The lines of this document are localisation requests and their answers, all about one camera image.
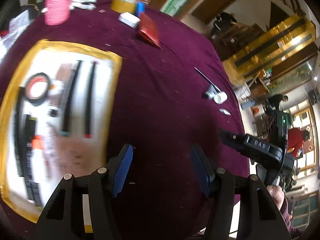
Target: table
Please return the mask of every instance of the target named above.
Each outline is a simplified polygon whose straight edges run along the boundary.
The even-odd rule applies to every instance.
[[[0,66],[0,98],[28,50],[40,39],[82,43],[123,57],[110,120],[107,157],[123,144],[134,146],[134,158],[113,211],[122,239],[184,239],[204,228],[211,202],[201,193],[190,161],[192,143],[234,175],[248,176],[249,162],[221,144],[218,130],[243,133],[238,101],[209,40],[180,21],[146,8],[155,21],[162,49],[118,21],[111,0],[97,8],[76,8],[68,21],[47,26],[39,17],[12,46]],[[223,105],[201,98],[208,83],[197,67],[228,95]],[[231,116],[219,112],[225,108]],[[26,238],[34,224],[1,202],[9,219]]]

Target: red shirt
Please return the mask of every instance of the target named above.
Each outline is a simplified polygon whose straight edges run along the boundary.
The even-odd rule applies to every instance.
[[[299,128],[292,128],[288,130],[288,150],[294,148],[292,152],[293,157],[298,156],[298,150],[301,149],[303,145],[302,131]]]

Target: yellow tape roll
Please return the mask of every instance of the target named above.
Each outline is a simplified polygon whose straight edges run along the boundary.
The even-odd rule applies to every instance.
[[[137,0],[112,0],[110,8],[118,13],[128,12],[134,14]]]

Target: red pouch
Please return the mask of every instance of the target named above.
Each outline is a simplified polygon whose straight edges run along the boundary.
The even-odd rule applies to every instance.
[[[151,20],[145,13],[140,13],[140,23],[138,34],[146,41],[160,48],[158,30],[155,22]]]

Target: blue gripper pad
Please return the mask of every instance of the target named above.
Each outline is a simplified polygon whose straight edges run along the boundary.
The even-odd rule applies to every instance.
[[[118,157],[111,158],[109,163],[117,165],[117,169],[114,171],[113,186],[111,193],[113,197],[116,197],[118,193],[122,191],[125,178],[127,177],[131,161],[133,158],[133,149],[129,144],[125,144],[119,153]]]
[[[212,192],[210,184],[214,181],[215,174],[207,157],[198,144],[194,144],[191,147],[191,161],[198,176],[201,191],[206,197],[210,197]]]

